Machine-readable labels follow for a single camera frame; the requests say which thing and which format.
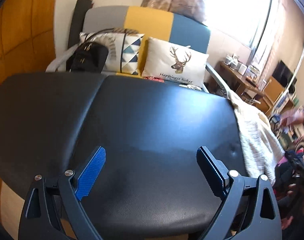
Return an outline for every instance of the deer pillow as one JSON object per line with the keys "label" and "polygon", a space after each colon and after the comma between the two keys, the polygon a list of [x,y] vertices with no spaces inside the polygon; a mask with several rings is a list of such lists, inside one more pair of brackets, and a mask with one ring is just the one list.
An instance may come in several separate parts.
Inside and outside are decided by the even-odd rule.
{"label": "deer pillow", "polygon": [[142,77],[202,87],[208,54],[151,37],[148,42],[148,56]]}

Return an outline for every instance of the deer print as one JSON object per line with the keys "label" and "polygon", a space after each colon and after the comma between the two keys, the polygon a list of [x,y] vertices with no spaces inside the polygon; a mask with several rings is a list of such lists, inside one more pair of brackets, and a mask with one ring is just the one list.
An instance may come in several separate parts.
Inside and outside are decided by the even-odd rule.
{"label": "deer print", "polygon": [[171,66],[171,68],[175,69],[175,73],[176,74],[181,74],[183,73],[183,68],[185,67],[185,65],[187,64],[187,62],[190,61],[191,59],[191,54],[189,55],[187,52],[186,53],[186,56],[185,57],[185,60],[184,61],[179,61],[178,59],[178,56],[176,55],[176,51],[178,49],[175,49],[174,47],[171,47],[170,48],[170,53],[171,53],[171,56],[175,58],[175,64]]}

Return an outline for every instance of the person's hand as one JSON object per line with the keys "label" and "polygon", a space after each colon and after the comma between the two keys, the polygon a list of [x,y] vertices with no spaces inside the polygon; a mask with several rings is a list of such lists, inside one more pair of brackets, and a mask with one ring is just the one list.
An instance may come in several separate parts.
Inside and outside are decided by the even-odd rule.
{"label": "person's hand", "polygon": [[289,110],[281,115],[280,127],[301,124],[304,121],[304,113],[297,110]]}

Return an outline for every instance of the white fabric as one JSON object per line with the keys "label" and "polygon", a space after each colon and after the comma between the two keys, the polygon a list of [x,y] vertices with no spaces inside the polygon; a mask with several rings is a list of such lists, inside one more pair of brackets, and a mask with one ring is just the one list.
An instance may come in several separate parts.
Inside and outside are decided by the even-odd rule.
{"label": "white fabric", "polygon": [[155,77],[202,87],[208,57],[208,54],[150,37],[142,77]]}
{"label": "white fabric", "polygon": [[179,85],[179,87],[202,91],[202,89],[200,87],[197,87],[197,86],[194,86],[194,85]]}
{"label": "white fabric", "polygon": [[268,118],[256,107],[241,100],[233,91],[227,91],[234,107],[234,114],[239,125],[239,135],[244,163],[250,177],[268,176],[272,185],[275,183],[275,166],[282,159],[282,149],[272,133]]}
{"label": "white fabric", "polygon": [[[93,35],[93,33],[80,33],[80,42]],[[120,61],[122,57],[122,73],[138,74],[138,57],[141,40],[144,34],[128,34],[124,40],[124,33],[99,33],[91,41],[106,46],[109,49],[104,70],[109,72],[120,72]]]}
{"label": "white fabric", "polygon": [[60,65],[65,63],[74,54],[74,51],[77,49],[78,46],[79,46],[79,44],[76,44],[76,45],[72,46],[70,49],[65,51],[61,56],[52,60],[52,62],[46,68],[45,72],[55,72],[55,71],[57,71],[58,68],[60,67]]}

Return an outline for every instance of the seat cushion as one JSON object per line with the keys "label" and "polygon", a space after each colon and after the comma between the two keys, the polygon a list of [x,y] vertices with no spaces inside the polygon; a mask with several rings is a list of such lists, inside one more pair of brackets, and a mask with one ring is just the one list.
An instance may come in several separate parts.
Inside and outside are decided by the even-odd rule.
{"label": "seat cushion", "polygon": [[200,146],[246,175],[228,100],[150,80],[105,79],[69,167],[96,146],[106,149],[106,163],[82,205],[105,239],[204,230],[221,200],[196,162]]}
{"label": "seat cushion", "polygon": [[36,174],[61,175],[105,76],[33,73],[0,86],[0,177],[26,197]]}
{"label": "seat cushion", "polygon": [[21,197],[36,174],[76,169],[96,146],[106,163],[82,205],[105,239],[205,229],[221,200],[196,163],[200,146],[246,175],[225,98],[94,73],[21,74],[0,86],[0,177]]}

